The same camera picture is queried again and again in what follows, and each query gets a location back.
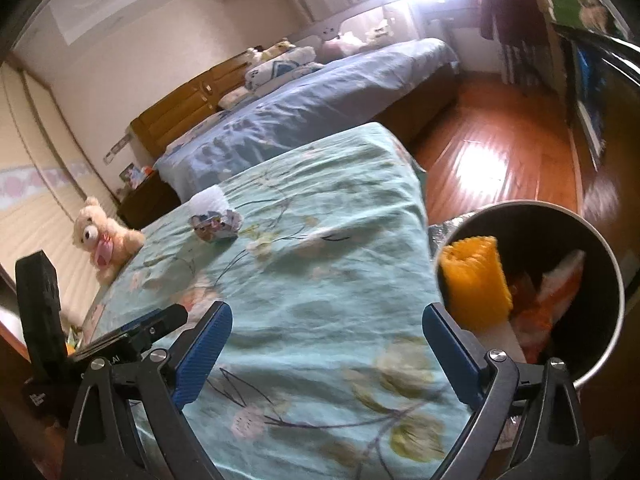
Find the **wardrobe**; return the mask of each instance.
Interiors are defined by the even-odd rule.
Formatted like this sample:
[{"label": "wardrobe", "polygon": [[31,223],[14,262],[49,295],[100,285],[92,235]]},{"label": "wardrobe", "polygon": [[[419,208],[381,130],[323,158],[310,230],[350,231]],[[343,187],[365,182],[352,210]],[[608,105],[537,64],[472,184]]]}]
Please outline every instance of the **wardrobe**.
[{"label": "wardrobe", "polygon": [[49,89],[0,67],[0,267],[15,290],[15,262],[44,250],[58,275],[64,323],[82,325],[99,285],[87,253],[72,243],[87,196],[110,216],[117,203],[76,143]]}]

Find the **light blue floral bedsheet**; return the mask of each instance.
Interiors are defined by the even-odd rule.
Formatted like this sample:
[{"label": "light blue floral bedsheet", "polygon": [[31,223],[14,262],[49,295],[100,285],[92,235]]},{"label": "light blue floral bedsheet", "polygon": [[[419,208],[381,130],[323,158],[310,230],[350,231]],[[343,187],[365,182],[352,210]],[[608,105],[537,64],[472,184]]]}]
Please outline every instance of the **light blue floral bedsheet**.
[{"label": "light blue floral bedsheet", "polygon": [[200,241],[186,206],[159,219],[95,335],[174,301],[192,326],[224,300],[232,335],[184,414],[227,480],[429,478],[468,412],[422,336],[440,297],[424,172],[372,123],[220,186],[244,215],[239,238]]}]

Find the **framed picture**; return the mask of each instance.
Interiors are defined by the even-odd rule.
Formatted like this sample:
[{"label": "framed picture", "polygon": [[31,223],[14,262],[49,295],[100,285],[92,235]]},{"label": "framed picture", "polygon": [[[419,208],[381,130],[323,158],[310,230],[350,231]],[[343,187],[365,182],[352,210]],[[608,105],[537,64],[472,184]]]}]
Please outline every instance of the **framed picture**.
[{"label": "framed picture", "polygon": [[120,179],[125,183],[129,184],[131,189],[136,189],[142,181],[145,179],[146,175],[137,168],[133,163],[129,164],[122,172],[120,173]]}]

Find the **blue bedspread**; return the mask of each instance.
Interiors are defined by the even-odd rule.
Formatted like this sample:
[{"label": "blue bedspread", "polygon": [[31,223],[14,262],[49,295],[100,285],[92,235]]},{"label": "blue bedspread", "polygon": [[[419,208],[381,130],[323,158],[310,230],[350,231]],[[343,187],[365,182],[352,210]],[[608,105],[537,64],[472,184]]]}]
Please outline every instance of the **blue bedspread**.
[{"label": "blue bedspread", "polygon": [[183,202],[308,142],[370,121],[456,56],[442,41],[396,43],[334,61],[260,100],[156,162]]},{"label": "blue bedspread", "polygon": [[174,301],[193,326],[224,300],[231,337],[184,415],[226,480],[429,478],[468,413],[422,335],[440,298],[424,172],[366,124],[220,187],[244,215],[239,237],[200,241],[186,205],[144,229],[96,335]]}]

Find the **trash can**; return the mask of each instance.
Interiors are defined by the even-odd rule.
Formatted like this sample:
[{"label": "trash can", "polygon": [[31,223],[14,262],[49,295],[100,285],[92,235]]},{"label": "trash can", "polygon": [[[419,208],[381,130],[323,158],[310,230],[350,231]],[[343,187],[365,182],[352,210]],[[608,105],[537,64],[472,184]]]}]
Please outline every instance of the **trash can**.
[{"label": "trash can", "polygon": [[585,252],[580,290],[551,333],[554,355],[565,362],[576,389],[583,386],[611,354],[625,311],[620,268],[605,239],[583,218],[554,204],[513,200],[488,206],[463,221],[436,255],[445,307],[447,285],[437,263],[440,251],[471,236],[496,237],[507,278],[526,271],[536,287],[542,273],[570,251]]}]

